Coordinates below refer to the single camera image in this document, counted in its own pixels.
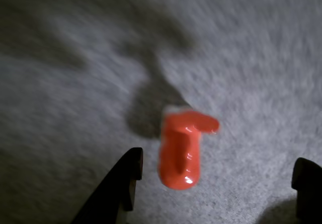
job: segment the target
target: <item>red plastic object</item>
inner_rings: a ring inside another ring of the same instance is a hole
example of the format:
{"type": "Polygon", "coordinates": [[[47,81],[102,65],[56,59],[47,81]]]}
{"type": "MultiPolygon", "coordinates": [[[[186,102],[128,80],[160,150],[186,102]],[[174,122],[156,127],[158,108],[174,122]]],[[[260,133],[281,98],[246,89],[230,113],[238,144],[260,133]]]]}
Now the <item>red plastic object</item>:
{"type": "Polygon", "coordinates": [[[216,133],[219,121],[200,112],[170,113],[164,119],[159,153],[159,176],[164,185],[185,190],[200,177],[201,133],[216,133]]]}

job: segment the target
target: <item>floor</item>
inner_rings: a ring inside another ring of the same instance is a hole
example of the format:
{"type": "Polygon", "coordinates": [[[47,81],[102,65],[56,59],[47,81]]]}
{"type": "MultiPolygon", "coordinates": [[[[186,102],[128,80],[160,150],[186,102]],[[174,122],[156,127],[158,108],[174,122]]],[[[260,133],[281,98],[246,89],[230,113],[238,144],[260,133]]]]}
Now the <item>floor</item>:
{"type": "Polygon", "coordinates": [[[129,223],[294,223],[322,164],[322,0],[0,0],[0,223],[69,223],[144,149],[129,223]],[[187,191],[156,171],[167,105],[217,117],[187,191]]]}

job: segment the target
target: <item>red plastic piece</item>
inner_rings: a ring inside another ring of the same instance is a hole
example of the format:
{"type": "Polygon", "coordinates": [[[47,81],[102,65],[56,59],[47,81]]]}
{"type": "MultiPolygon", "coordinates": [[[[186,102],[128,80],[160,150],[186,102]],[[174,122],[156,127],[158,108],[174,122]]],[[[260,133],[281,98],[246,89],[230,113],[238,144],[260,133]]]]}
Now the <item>red plastic piece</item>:
{"type": "Polygon", "coordinates": [[[216,133],[219,121],[200,112],[188,110],[168,114],[162,129],[159,176],[164,185],[185,190],[200,177],[199,142],[201,133],[216,133]]]}

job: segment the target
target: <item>red toy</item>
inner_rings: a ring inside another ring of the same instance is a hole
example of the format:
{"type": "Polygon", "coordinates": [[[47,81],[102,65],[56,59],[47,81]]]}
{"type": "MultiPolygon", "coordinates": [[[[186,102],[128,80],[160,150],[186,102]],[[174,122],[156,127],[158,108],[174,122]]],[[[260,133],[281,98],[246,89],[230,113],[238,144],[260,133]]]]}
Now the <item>red toy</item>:
{"type": "Polygon", "coordinates": [[[216,133],[218,129],[217,119],[193,110],[167,114],[158,165],[162,183],[176,190],[196,185],[200,177],[201,133],[216,133]]]}

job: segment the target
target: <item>gray carpet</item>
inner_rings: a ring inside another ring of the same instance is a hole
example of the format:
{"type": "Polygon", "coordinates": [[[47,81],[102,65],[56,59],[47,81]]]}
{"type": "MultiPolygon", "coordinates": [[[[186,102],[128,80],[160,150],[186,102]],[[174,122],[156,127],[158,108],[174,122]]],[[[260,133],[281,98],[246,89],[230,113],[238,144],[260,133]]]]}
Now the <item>gray carpet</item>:
{"type": "Polygon", "coordinates": [[[129,223],[294,223],[322,164],[322,0],[0,0],[0,223],[69,223],[144,149],[129,223]],[[221,130],[187,191],[156,171],[167,105],[221,130]]]}

